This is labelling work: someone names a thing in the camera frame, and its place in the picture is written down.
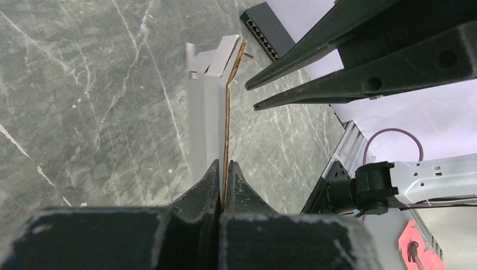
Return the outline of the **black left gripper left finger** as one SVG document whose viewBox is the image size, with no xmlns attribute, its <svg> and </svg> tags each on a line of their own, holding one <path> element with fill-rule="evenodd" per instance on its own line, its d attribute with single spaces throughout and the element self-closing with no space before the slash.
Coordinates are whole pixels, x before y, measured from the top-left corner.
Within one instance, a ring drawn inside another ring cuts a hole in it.
<svg viewBox="0 0 477 270">
<path fill-rule="evenodd" d="M 219 162 L 160 207 L 45 208 L 11 245 L 12 269 L 217 269 Z"/>
</svg>

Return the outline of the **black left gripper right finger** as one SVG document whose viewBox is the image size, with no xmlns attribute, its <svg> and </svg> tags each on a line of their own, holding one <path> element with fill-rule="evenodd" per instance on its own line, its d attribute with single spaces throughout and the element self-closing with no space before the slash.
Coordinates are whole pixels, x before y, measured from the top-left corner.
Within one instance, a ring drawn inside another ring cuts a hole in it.
<svg viewBox="0 0 477 270">
<path fill-rule="evenodd" d="M 276 212 L 228 167 L 219 219 L 220 269 L 382 269 L 376 245 L 358 220 L 333 214 Z"/>
</svg>

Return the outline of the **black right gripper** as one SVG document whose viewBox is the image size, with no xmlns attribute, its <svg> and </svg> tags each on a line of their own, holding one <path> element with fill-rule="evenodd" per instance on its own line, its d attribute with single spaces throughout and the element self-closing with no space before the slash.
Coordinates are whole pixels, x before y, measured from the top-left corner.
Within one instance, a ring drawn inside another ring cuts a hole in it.
<svg viewBox="0 0 477 270">
<path fill-rule="evenodd" d="M 260 101 L 254 110 L 345 104 L 472 80 L 476 78 L 474 20 L 474 0 L 338 1 L 288 53 L 249 79 L 245 88 L 250 91 L 282 78 L 338 46 L 346 69 Z"/>
</svg>

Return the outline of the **white cardboard box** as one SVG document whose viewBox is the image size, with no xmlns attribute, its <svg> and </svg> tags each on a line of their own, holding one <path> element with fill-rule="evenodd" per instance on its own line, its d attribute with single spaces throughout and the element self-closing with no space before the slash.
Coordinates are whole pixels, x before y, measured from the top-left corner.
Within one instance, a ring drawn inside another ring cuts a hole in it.
<svg viewBox="0 0 477 270">
<path fill-rule="evenodd" d="M 216 49 L 197 52 L 185 43 L 190 160 L 192 176 L 201 178 L 219 161 L 220 199 L 225 199 L 231 119 L 230 85 L 234 81 L 247 41 L 238 34 L 223 36 Z"/>
</svg>

